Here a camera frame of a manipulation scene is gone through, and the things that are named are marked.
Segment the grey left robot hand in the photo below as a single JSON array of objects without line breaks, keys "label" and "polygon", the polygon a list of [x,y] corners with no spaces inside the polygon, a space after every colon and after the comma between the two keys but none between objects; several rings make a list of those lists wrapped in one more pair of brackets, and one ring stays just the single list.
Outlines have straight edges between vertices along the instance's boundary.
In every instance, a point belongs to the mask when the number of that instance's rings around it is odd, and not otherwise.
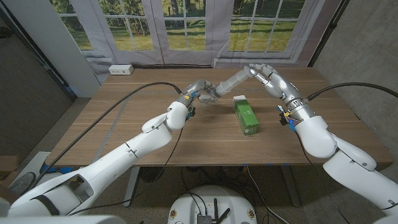
[{"label": "grey left robot hand", "polygon": [[217,103],[218,97],[215,94],[216,85],[207,80],[197,80],[187,86],[179,98],[178,102],[183,103],[187,108],[191,106],[194,100],[201,103]]}]

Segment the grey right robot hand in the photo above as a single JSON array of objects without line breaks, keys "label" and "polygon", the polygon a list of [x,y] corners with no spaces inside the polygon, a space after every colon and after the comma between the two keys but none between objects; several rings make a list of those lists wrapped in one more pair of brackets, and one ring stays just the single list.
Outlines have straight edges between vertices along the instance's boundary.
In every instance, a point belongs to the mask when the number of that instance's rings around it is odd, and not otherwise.
[{"label": "grey right robot hand", "polygon": [[286,106],[294,100],[303,100],[295,85],[270,65],[251,63],[249,66],[249,72],[263,84],[268,94],[282,100]]}]

